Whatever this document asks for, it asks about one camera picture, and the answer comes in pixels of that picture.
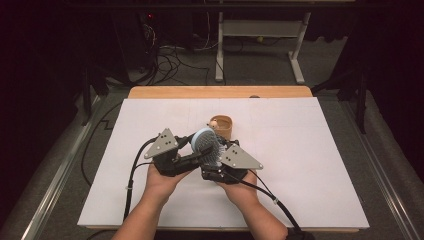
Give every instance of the hand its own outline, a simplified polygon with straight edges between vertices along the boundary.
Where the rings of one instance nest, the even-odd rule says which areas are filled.
[[[243,178],[243,180],[253,185],[256,185],[257,182],[256,176],[250,171],[247,172],[247,175]],[[246,186],[242,183],[218,183],[218,185],[225,190],[228,199],[238,208],[243,208],[244,206],[249,205],[252,206],[253,204],[259,203],[258,195],[256,189],[254,188]]]
[[[165,204],[169,196],[174,192],[177,184],[189,174],[185,172],[175,177],[162,176],[154,164],[150,164],[147,170],[146,187],[143,198],[152,197],[156,201]]]

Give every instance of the table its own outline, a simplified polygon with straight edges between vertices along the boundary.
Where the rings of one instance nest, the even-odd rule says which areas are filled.
[[[235,0],[235,2],[310,2],[305,0]],[[315,0],[312,2],[354,2],[354,0]],[[224,79],[224,36],[252,36],[252,37],[285,37],[297,38],[296,47],[288,52],[288,57],[297,84],[305,84],[302,71],[297,57],[302,46],[303,38],[308,27],[310,12],[305,12],[303,19],[299,21],[264,21],[264,20],[224,20],[224,14],[219,13],[218,19],[218,50],[216,54],[215,80],[220,82]]]
[[[146,138],[164,127],[175,131],[174,135],[192,133],[201,128],[201,120],[217,113],[232,113],[233,136],[264,163],[259,175],[277,197],[284,197],[282,202],[304,230],[352,232],[368,227],[322,110],[305,86],[133,88],[121,108],[78,225],[119,227],[129,169]],[[137,171],[132,206],[141,196],[147,169]],[[222,189],[202,180],[196,171],[179,184],[168,201],[159,229],[247,230],[235,206],[218,192]],[[190,198],[187,189],[195,189]],[[259,198],[291,227],[270,199],[265,195]]]

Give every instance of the floor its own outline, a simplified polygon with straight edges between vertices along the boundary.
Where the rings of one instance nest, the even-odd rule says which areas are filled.
[[[224,43],[225,81],[214,80],[215,50],[187,52],[173,46],[161,48],[157,85],[295,85],[287,51],[295,39],[227,38]],[[346,39],[326,43],[305,42],[299,54],[306,85],[327,80]],[[141,74],[134,70],[131,77]],[[31,183],[3,226],[0,239],[110,239],[113,231],[76,225],[95,176],[119,104],[128,88],[111,88],[107,97],[93,98],[94,115],[81,126],[80,111],[37,169]],[[316,239],[420,239],[424,230],[424,186],[381,118],[378,106],[367,95],[365,129],[360,134],[353,116],[355,99],[339,102],[336,91],[316,94],[344,164],[370,223],[358,233],[314,232]],[[81,99],[76,102],[81,106]],[[248,233],[159,231],[156,239],[251,239]]]

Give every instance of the person's wrist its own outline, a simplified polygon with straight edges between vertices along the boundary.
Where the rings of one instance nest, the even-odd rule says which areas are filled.
[[[143,202],[144,204],[149,204],[152,207],[162,208],[166,204],[168,199],[169,199],[169,195],[167,194],[159,193],[153,190],[151,191],[146,190],[144,191],[140,202]]]

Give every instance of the black cable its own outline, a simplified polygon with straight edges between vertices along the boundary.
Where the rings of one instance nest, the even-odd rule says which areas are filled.
[[[128,214],[130,213],[132,188],[133,188],[133,183],[134,183],[133,178],[134,178],[134,172],[138,167],[137,166],[138,159],[140,158],[141,153],[147,147],[147,145],[149,145],[150,143],[154,143],[156,141],[156,139],[157,139],[157,137],[152,138],[152,139],[148,140],[147,142],[145,142],[143,144],[143,146],[141,146],[140,150],[138,150],[137,156],[134,159],[134,163],[133,163],[133,166],[131,168],[130,178],[128,180],[128,186],[127,186],[127,200],[126,200],[126,204],[125,204],[124,220],[125,220],[125,218],[127,218]]]
[[[251,183],[249,183],[249,182],[246,182],[246,181],[244,181],[244,180],[242,180],[242,179],[238,179],[238,178],[234,177],[233,175],[231,175],[231,174],[229,174],[229,173],[227,173],[227,172],[225,172],[224,174],[226,174],[227,176],[229,176],[229,177],[233,178],[234,180],[237,180],[238,182],[240,182],[240,183],[242,183],[242,184],[244,184],[244,185],[246,185],[246,186],[249,186],[249,187],[251,187],[251,188],[254,188],[254,189],[256,189],[256,190],[258,190],[258,191],[260,191],[260,192],[264,193],[264,194],[265,194],[265,195],[267,195],[268,197],[270,197],[270,198],[272,199],[272,201],[274,201],[274,203],[276,203],[276,204],[280,207],[280,209],[281,209],[281,210],[283,210],[284,214],[286,214],[287,218],[288,218],[288,219],[290,220],[290,222],[293,224],[294,231],[295,231],[295,232],[297,232],[297,233],[302,232],[302,229],[299,227],[299,224],[297,224],[296,220],[294,219],[293,215],[291,215],[290,211],[289,211],[289,210],[286,208],[286,206],[284,206],[284,204],[283,204],[282,202],[280,202],[280,200],[278,200],[278,198],[277,198],[277,197],[275,197],[273,194],[271,194],[270,192],[265,191],[264,189],[262,189],[262,188],[260,188],[260,187],[258,187],[258,186],[256,186],[256,185],[254,185],[254,184],[251,184]]]
[[[275,195],[271,192],[271,190],[269,190],[268,186],[264,183],[264,181],[262,181],[262,179],[258,176],[258,174],[256,174],[256,173],[255,173],[254,171],[252,171],[251,169],[249,169],[249,171],[250,171],[251,173],[253,173],[253,175],[255,175],[255,176],[256,176],[256,178],[257,178],[257,179],[259,179],[259,181],[261,181],[262,185],[264,185],[264,187],[266,188],[266,190],[268,190],[268,192],[269,192],[271,195],[275,196]]]
[[[96,124],[96,126],[94,127],[94,129],[93,129],[93,131],[91,132],[91,135],[90,135],[90,137],[88,138],[88,141],[87,141],[87,145],[85,145],[85,148],[84,148],[84,152],[83,152],[83,154],[82,154],[82,157],[81,157],[81,164],[80,164],[80,168],[81,168],[81,173],[82,173],[82,176],[84,177],[84,180],[85,180],[85,182],[88,184],[88,186],[90,186],[91,187],[91,185],[92,185],[92,183],[90,182],[90,180],[88,180],[88,177],[87,177],[87,174],[85,173],[85,170],[84,170],[84,160],[85,160],[85,155],[87,154],[87,150],[88,150],[88,146],[90,145],[90,143],[91,143],[91,139],[93,138],[93,136],[94,136],[94,133],[96,132],[96,130],[97,130],[97,128],[99,127],[99,125],[100,125],[100,123],[106,123],[106,126],[105,126],[105,128],[104,128],[104,130],[112,130],[113,129],[113,127],[109,127],[109,120],[105,120],[104,118],[110,113],[110,112],[112,112],[116,107],[118,107],[119,105],[121,105],[122,104],[122,102],[120,102],[120,103],[118,103],[118,104],[116,104],[116,105],[114,105],[111,109],[109,109],[103,116],[102,116],[102,118],[100,119],[100,121]]]
[[[168,46],[164,46],[164,47],[161,47],[162,49],[171,49],[172,51],[170,52],[170,53],[168,53],[168,54],[163,54],[163,55],[158,55],[159,57],[163,57],[163,58],[166,58],[166,60],[167,61],[164,61],[164,62],[161,62],[159,65],[162,65],[162,64],[164,64],[164,63],[169,63],[170,64],[170,69],[169,70],[167,70],[168,72],[166,72],[166,74],[164,73],[164,70],[162,70],[162,71],[159,71],[160,73],[162,73],[162,74],[164,74],[165,76],[164,77],[162,77],[162,79],[160,79],[160,80],[158,80],[158,81],[156,81],[156,82],[154,82],[154,83],[152,83],[152,85],[157,85],[157,84],[159,84],[159,83],[161,83],[161,82],[164,82],[164,81],[167,81],[167,80],[169,80],[169,79],[173,79],[173,80],[175,80],[175,81],[177,81],[177,82],[180,82],[181,84],[184,84],[184,85],[188,85],[188,84],[186,84],[186,83],[184,83],[184,82],[181,82],[181,81],[179,81],[179,80],[177,80],[177,79],[175,79],[174,78],[174,76],[178,73],[178,69],[179,69],[179,67],[180,67],[180,65],[183,65],[183,66],[185,66],[185,67],[189,67],[189,68],[193,68],[193,69],[200,69],[200,70],[206,70],[206,74],[205,74],[205,85],[207,86],[207,78],[208,78],[208,75],[209,75],[209,68],[207,68],[207,67],[195,67],[195,66],[191,66],[191,65],[189,65],[189,64],[186,64],[186,63],[184,63],[179,57],[178,57],[178,53],[177,53],[177,49],[176,49],[176,46],[174,46],[173,48],[171,48],[171,47],[168,47]],[[174,62],[174,61],[172,61],[170,58],[175,58],[176,60],[177,60],[177,63],[176,62]],[[172,75],[170,75],[170,72],[171,71],[173,71],[173,70],[176,70]]]
[[[140,167],[140,166],[143,166],[143,165],[150,165],[150,164],[153,164],[153,162],[147,162],[147,163],[140,163],[140,164],[138,164],[137,166],[135,166],[135,169],[137,169],[138,167]]]

